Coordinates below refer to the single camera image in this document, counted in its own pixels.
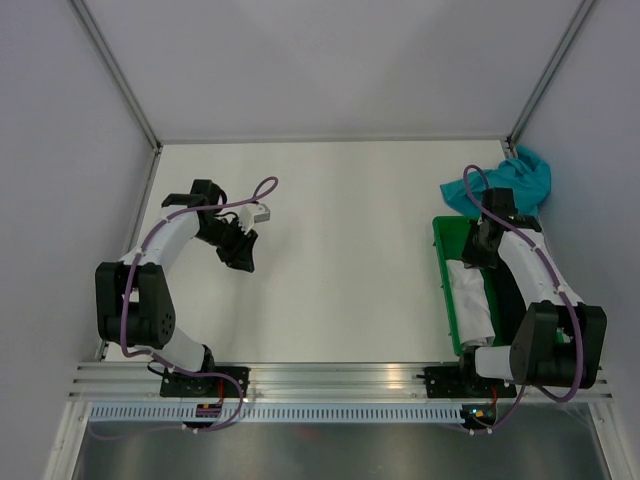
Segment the white t shirt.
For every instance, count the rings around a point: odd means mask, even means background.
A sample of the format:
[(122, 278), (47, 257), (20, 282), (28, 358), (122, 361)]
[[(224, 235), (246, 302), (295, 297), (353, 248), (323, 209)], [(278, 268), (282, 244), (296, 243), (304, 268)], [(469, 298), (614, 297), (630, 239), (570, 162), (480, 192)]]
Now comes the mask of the white t shirt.
[(446, 266), (461, 347), (492, 346), (495, 331), (481, 271), (459, 260), (447, 260)]

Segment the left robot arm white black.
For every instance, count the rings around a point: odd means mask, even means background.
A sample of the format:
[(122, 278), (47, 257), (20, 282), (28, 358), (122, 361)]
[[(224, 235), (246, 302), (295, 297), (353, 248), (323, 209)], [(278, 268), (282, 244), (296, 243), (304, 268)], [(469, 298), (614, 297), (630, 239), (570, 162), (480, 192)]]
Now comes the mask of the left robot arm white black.
[(166, 274), (193, 239), (212, 246), (228, 268), (253, 272), (255, 226), (269, 218), (268, 207), (256, 199), (229, 204), (210, 180), (194, 181), (187, 194), (169, 194), (147, 236), (118, 261), (96, 269), (101, 339), (119, 345), (126, 358), (147, 356), (184, 374), (195, 395), (212, 393), (218, 384), (213, 354), (178, 327)]

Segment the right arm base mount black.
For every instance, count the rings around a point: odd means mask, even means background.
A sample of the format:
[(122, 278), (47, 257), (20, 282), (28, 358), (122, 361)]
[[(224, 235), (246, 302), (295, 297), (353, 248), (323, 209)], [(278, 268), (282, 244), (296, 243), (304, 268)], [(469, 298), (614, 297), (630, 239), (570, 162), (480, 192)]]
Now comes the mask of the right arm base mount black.
[(464, 373), (457, 365), (425, 367), (418, 375), (430, 399), (513, 399), (517, 389), (501, 380)]

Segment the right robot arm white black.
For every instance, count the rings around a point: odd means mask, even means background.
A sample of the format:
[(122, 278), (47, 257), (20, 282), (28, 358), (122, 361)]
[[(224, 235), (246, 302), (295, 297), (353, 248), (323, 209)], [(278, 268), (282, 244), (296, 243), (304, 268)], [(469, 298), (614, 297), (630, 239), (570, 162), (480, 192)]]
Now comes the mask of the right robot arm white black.
[(466, 348), (459, 388), (478, 395), (493, 379), (516, 385), (589, 389), (597, 378), (607, 317), (564, 281), (538, 220), (518, 213), (509, 188), (482, 194), (460, 260), (488, 280), (497, 302), (498, 346)]

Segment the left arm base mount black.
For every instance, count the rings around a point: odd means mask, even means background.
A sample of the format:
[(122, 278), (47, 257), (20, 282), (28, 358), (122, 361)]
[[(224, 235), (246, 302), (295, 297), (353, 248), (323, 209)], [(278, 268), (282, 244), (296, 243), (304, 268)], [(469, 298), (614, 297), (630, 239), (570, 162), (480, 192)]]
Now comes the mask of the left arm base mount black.
[(250, 369), (245, 366), (217, 367), (215, 376), (194, 377), (181, 373), (162, 372), (161, 398), (238, 399), (249, 386)]

